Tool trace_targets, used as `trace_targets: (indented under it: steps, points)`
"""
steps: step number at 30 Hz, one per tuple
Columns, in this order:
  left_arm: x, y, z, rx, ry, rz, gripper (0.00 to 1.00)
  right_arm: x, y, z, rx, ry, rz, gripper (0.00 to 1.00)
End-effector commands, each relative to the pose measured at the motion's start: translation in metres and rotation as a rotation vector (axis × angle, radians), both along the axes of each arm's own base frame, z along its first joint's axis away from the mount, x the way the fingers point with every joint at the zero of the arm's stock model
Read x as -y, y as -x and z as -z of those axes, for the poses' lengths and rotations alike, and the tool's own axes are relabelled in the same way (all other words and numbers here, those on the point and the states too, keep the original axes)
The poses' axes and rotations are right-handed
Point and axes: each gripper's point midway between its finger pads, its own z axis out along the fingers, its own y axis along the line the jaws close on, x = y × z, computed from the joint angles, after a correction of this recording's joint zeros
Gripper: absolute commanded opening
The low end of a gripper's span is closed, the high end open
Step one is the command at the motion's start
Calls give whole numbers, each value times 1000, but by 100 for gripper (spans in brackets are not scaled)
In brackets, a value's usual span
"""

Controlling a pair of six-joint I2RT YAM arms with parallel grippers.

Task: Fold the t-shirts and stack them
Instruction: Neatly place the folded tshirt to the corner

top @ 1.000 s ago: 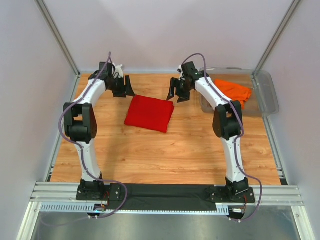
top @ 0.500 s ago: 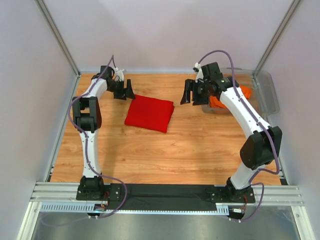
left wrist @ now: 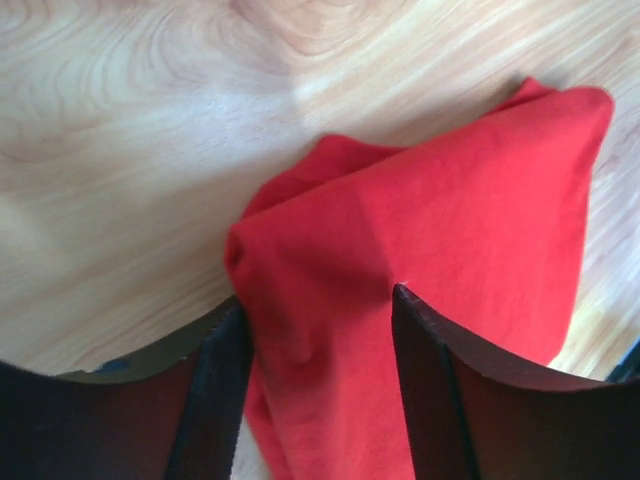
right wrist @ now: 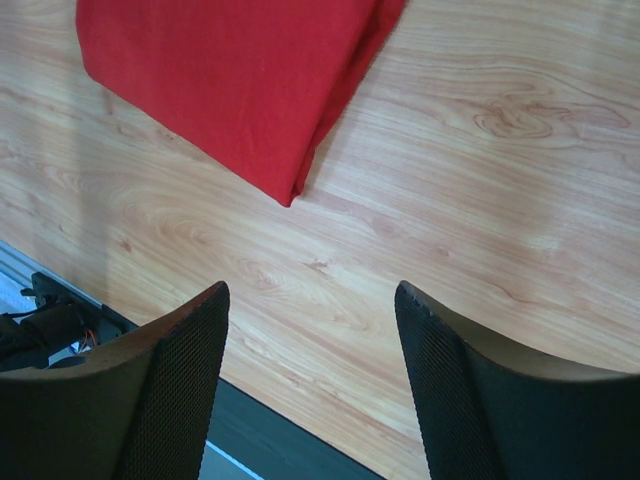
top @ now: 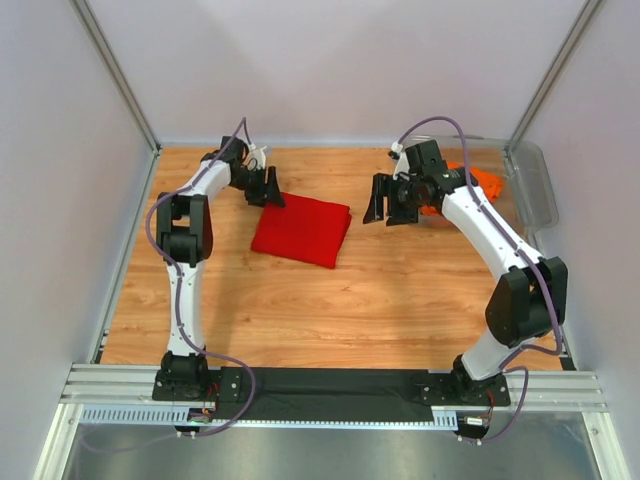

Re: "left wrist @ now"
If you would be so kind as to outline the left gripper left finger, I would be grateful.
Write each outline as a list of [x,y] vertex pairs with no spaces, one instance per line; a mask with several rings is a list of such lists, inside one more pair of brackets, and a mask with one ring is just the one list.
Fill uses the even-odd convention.
[[1,365],[4,479],[228,479],[253,359],[231,297],[197,320],[193,350],[130,382]]

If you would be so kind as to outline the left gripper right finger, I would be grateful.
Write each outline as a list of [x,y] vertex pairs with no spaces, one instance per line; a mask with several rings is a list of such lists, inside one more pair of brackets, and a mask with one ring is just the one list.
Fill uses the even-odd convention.
[[392,332],[419,479],[635,479],[639,383],[566,374],[393,291]]

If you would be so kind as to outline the red t shirt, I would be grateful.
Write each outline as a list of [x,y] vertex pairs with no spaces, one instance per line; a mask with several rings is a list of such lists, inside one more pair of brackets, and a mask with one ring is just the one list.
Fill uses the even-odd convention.
[[414,147],[325,136],[260,189],[224,261],[255,348],[245,415],[274,478],[413,477],[397,284],[521,357],[558,355],[613,112],[602,89],[530,78]]

